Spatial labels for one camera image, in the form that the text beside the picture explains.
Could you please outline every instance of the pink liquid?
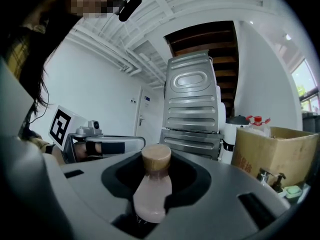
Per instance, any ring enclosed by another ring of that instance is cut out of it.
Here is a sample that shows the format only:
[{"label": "pink liquid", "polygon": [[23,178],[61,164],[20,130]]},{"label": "pink liquid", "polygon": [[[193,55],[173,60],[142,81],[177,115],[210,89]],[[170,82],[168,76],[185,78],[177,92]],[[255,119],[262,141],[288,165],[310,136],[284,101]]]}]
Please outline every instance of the pink liquid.
[{"label": "pink liquid", "polygon": [[168,170],[147,173],[133,195],[136,214],[150,223],[160,223],[166,216],[165,199],[172,194]]}]

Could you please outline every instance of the door handle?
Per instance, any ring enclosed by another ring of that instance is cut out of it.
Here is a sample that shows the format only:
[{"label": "door handle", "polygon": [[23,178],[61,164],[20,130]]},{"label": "door handle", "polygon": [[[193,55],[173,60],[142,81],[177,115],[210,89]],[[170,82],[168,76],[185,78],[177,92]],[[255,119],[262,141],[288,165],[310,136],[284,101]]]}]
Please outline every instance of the door handle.
[{"label": "door handle", "polygon": [[144,119],[142,118],[142,115],[140,115],[139,126],[141,126],[142,120],[144,120]]}]

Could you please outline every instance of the bottle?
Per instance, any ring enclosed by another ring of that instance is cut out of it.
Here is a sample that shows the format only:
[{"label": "bottle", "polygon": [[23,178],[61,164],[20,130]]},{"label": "bottle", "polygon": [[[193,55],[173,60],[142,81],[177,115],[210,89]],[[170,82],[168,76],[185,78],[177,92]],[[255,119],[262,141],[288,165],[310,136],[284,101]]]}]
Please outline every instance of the bottle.
[{"label": "bottle", "polygon": [[251,132],[253,134],[258,134],[265,137],[271,137],[271,130],[270,127],[267,125],[271,121],[271,119],[267,119],[264,122],[262,122],[261,116],[255,116],[249,115],[245,118],[246,120],[250,121],[250,126],[247,128],[248,132]]},{"label": "bottle", "polygon": [[135,213],[149,223],[160,223],[166,216],[165,199],[172,194],[172,183],[168,175],[171,149],[154,144],[142,149],[145,168],[139,187],[133,195]]},{"label": "bottle", "polygon": [[281,187],[281,180],[282,179],[286,179],[286,176],[282,173],[282,172],[280,172],[279,174],[278,174],[278,178],[277,178],[277,180],[273,183],[273,185],[271,186],[272,188],[273,188],[273,190],[275,191],[275,192],[277,192],[278,194],[279,193],[281,193],[281,192],[283,192],[284,190],[282,189],[282,187]]}]

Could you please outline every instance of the brown cardboard box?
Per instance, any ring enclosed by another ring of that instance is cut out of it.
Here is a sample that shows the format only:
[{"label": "brown cardboard box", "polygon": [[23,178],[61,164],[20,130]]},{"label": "brown cardboard box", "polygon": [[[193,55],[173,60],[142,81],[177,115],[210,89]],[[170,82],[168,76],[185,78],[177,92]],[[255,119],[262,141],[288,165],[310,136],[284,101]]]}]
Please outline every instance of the brown cardboard box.
[{"label": "brown cardboard box", "polygon": [[[235,149],[231,164],[257,177],[261,167],[283,173],[282,187],[305,180],[316,152],[318,134],[271,127],[275,138],[263,137],[244,129],[236,132]],[[275,178],[269,177],[269,184]]]}]

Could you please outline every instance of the window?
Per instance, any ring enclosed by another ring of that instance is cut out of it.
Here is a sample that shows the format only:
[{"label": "window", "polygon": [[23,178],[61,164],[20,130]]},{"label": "window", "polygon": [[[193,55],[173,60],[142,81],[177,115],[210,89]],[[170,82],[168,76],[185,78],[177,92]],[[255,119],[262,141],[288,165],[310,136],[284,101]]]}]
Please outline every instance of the window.
[{"label": "window", "polygon": [[292,72],[292,77],[299,93],[301,109],[320,115],[319,89],[306,60]]}]

